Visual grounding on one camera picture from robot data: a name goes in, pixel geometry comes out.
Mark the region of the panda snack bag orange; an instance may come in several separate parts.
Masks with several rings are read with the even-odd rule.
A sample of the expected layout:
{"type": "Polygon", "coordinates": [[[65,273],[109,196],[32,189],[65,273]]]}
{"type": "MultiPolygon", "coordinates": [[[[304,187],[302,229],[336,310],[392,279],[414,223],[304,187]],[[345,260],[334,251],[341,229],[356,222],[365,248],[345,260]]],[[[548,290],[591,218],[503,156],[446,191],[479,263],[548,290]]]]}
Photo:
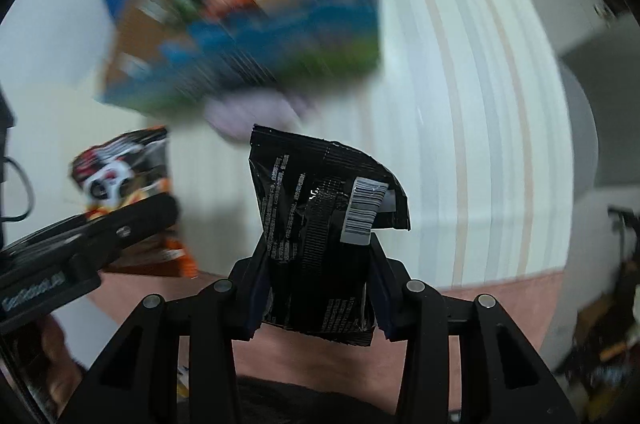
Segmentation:
{"type": "MultiPolygon", "coordinates": [[[[167,145],[167,129],[152,127],[125,132],[78,154],[70,164],[70,179],[85,196],[87,218],[169,194],[167,145]]],[[[126,248],[104,270],[150,277],[198,275],[198,265],[173,225],[126,248]]]]}

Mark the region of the black snack packet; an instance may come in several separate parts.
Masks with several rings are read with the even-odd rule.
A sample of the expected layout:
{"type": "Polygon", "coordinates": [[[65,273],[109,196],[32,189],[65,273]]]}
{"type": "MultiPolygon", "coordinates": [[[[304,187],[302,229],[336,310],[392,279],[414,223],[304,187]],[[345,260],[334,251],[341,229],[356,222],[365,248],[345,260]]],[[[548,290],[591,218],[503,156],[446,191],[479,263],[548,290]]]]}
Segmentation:
{"type": "Polygon", "coordinates": [[[372,233],[410,227],[399,180],[355,147],[265,126],[250,135],[248,162],[266,244],[262,320],[370,346],[372,233]]]}

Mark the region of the cardboard box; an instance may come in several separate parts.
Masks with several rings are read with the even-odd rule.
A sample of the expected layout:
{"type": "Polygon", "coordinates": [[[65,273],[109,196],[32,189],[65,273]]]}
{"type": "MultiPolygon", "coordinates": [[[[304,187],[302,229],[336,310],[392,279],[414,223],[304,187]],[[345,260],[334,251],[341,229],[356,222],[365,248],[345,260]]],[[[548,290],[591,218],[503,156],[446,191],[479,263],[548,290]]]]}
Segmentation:
{"type": "Polygon", "coordinates": [[[241,89],[328,90],[381,58],[378,0],[122,0],[106,104],[172,112],[241,89]]]}

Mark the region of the striped tablecloth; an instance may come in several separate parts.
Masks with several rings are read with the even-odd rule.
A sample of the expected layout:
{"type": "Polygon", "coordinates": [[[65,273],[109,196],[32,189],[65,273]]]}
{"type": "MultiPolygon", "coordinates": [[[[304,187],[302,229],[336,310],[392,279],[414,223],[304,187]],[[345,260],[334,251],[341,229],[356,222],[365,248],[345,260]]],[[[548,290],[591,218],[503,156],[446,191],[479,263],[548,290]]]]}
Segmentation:
{"type": "Polygon", "coordinates": [[[170,124],[186,245],[227,273],[262,232],[247,152],[256,124],[357,147],[395,173],[413,277],[467,287],[561,270],[573,214],[570,118],[533,0],[381,0],[382,62],[325,98],[243,92],[170,124]]]}

